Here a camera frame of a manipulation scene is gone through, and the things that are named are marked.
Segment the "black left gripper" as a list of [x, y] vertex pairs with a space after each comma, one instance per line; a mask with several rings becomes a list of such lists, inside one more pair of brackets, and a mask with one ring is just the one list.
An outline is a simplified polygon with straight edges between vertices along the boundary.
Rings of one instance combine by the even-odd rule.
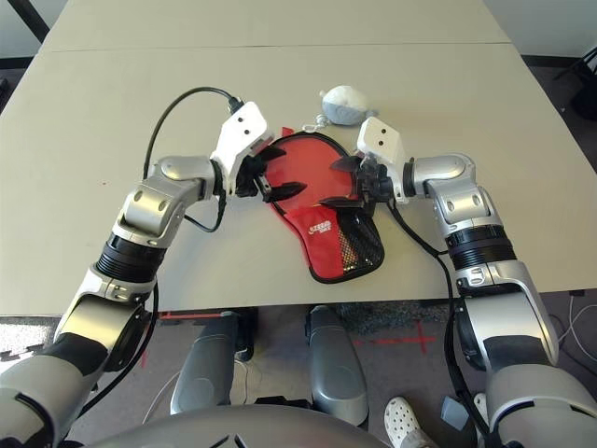
[[301, 182], [286, 182], [278, 187], [271, 187], [265, 177], [267, 164], [285, 154], [286, 152], [279, 147], [266, 147], [256, 156], [246, 156], [236, 176], [235, 195], [244, 198], [255, 197], [260, 193], [263, 200], [279, 202], [305, 190], [307, 185]]

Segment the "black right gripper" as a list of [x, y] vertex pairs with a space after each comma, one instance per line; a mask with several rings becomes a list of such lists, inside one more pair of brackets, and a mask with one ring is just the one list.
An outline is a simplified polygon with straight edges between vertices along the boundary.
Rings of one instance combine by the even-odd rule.
[[357, 173], [358, 195], [361, 200], [347, 197], [328, 197], [319, 201], [335, 210], [374, 210], [377, 203], [389, 203], [394, 197], [394, 185], [387, 167], [374, 156], [344, 157], [330, 168], [344, 173]]

